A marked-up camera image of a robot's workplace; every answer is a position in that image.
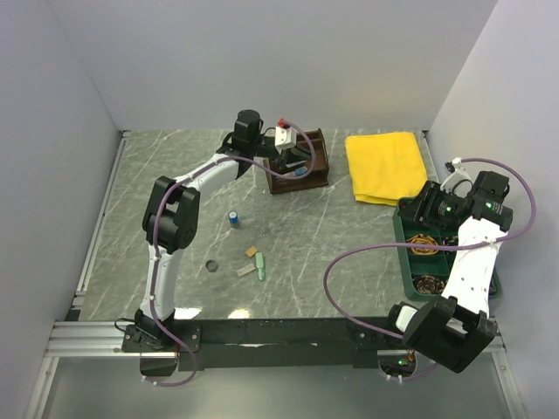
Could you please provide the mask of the brown wooden desk organizer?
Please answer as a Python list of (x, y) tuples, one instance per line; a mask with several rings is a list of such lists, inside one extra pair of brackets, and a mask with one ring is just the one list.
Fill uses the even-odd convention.
[(310, 160), (295, 161), (293, 157), (288, 157), (287, 162), (280, 158), (263, 160), (265, 167), (287, 176), (287, 179), (283, 179), (266, 173), (272, 195), (328, 186), (329, 160), (324, 134), (320, 128), (306, 131), (306, 134), (315, 151), (314, 168), (308, 176), (306, 173), (311, 167)]

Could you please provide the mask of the blue glue bottle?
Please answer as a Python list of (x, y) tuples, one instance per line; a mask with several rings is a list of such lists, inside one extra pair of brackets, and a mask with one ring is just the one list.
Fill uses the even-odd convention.
[(228, 219), (229, 219), (229, 223), (230, 226), (234, 229), (238, 229), (240, 227), (240, 221), (239, 221), (239, 217), (238, 217), (238, 212), (237, 211), (230, 211), (228, 214)]

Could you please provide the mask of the tan square eraser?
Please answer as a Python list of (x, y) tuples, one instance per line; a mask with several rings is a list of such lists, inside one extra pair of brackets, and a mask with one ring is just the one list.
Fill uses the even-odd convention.
[(258, 249), (255, 246), (252, 246), (251, 248), (249, 248), (245, 254), (250, 258), (252, 256), (254, 256), (257, 253)]

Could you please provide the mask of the beige rectangular eraser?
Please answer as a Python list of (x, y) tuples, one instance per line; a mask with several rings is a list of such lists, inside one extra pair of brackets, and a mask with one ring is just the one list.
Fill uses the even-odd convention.
[(253, 272), (256, 270), (256, 266), (254, 264), (248, 264), (246, 266), (243, 266), (242, 268), (237, 270), (237, 275), (239, 278), (242, 278), (243, 276)]

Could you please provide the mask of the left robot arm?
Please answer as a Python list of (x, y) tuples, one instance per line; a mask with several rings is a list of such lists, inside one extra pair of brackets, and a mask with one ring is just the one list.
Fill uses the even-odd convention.
[(287, 181), (309, 177), (316, 151), (309, 136), (292, 122), (279, 120), (267, 136), (254, 110), (238, 113), (234, 128), (203, 165), (176, 178), (156, 179), (142, 219), (148, 242), (148, 278), (135, 325), (156, 351), (174, 342), (175, 287), (183, 251), (193, 242), (202, 201), (254, 165)]

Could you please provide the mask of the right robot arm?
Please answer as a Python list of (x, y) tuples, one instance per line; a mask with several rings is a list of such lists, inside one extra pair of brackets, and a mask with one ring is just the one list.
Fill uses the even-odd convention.
[(404, 302), (390, 310), (383, 337), (391, 347), (406, 345), (433, 361), (462, 372), (494, 339), (497, 326), (489, 319), (489, 289), (513, 211), (503, 202), (509, 180), (493, 171), (477, 175), (460, 197), (428, 181), (418, 196), (397, 205), (397, 215), (427, 230), (455, 232), (457, 245), (442, 292), (417, 309)]

